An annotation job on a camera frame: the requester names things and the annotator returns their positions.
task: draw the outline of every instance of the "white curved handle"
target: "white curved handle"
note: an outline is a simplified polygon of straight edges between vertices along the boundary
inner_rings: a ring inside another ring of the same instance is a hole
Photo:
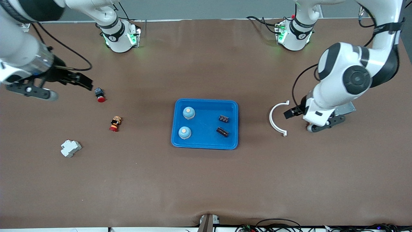
[[[269,122],[270,122],[270,125],[272,125],[273,129],[279,131],[280,133],[283,133],[283,136],[284,136],[284,137],[287,136],[288,131],[287,131],[287,130],[282,130],[281,128],[279,128],[278,126],[276,126],[275,122],[273,121],[272,114],[273,114],[274,109],[276,109],[278,106],[288,106],[288,105],[289,105],[289,100],[287,100],[286,102],[279,103],[279,104],[277,104],[276,106],[274,106],[274,107],[272,108],[272,110],[270,111],[270,113],[269,113]]]

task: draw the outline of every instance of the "black electronic component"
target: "black electronic component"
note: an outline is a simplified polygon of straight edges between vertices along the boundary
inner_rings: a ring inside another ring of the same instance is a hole
[[[219,116],[219,120],[224,122],[224,123],[228,123],[229,122],[229,118],[223,115]]]
[[[221,135],[223,135],[223,136],[225,136],[225,137],[229,136],[229,132],[225,131],[224,129],[222,129],[222,128],[220,128],[220,127],[218,127],[218,128],[216,129],[216,132],[219,133],[219,134],[221,134]]]

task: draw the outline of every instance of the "brown table surface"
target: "brown table surface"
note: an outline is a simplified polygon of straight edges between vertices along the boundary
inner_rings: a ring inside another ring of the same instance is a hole
[[[356,19],[324,19],[305,49],[276,45],[264,25],[242,20],[151,22],[141,47],[111,52],[94,24],[46,28],[93,63],[85,72],[107,101],[78,86],[48,83],[56,102],[0,90],[0,227],[191,226],[281,217],[302,225],[412,224],[412,66],[354,102],[344,124],[320,133],[301,117],[269,124],[291,99],[296,76],[337,41],[363,45]],[[68,66],[84,62],[44,36]],[[297,98],[316,85],[302,76]],[[179,98],[239,104],[233,151],[179,149],[171,142]],[[120,131],[108,128],[123,117]],[[60,153],[66,140],[83,149]]]

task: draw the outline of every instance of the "tray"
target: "tray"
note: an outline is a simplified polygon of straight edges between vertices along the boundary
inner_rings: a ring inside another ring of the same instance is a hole
[[[196,112],[191,120],[183,117],[186,107],[192,107]],[[220,121],[220,115],[229,117],[229,122]],[[192,131],[185,140],[178,134],[182,126]],[[218,127],[229,132],[229,136],[216,132]],[[175,104],[171,142],[175,147],[233,150],[238,144],[238,128],[239,107],[235,101],[181,98]]]

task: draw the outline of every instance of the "white plastic object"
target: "white plastic object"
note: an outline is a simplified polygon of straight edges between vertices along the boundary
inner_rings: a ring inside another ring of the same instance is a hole
[[[287,130],[283,130],[283,129],[279,128],[278,126],[276,126],[275,122],[273,121],[272,114],[273,114],[273,111],[274,111],[278,106],[288,106],[288,105],[289,105],[289,100],[287,100],[286,102],[279,103],[279,104],[275,105],[275,106],[272,108],[272,110],[270,110],[270,113],[269,113],[269,122],[270,122],[270,125],[273,127],[273,129],[275,129],[275,130],[279,131],[280,133],[282,133],[284,137],[286,137],[286,136],[288,135],[288,131],[287,131]]]
[[[78,150],[80,150],[82,148],[82,146],[80,145],[80,143],[76,142],[76,141],[72,141],[72,140],[66,140],[62,145],[61,145],[61,153],[65,156],[65,157],[72,157],[74,155],[75,152],[77,152]]]

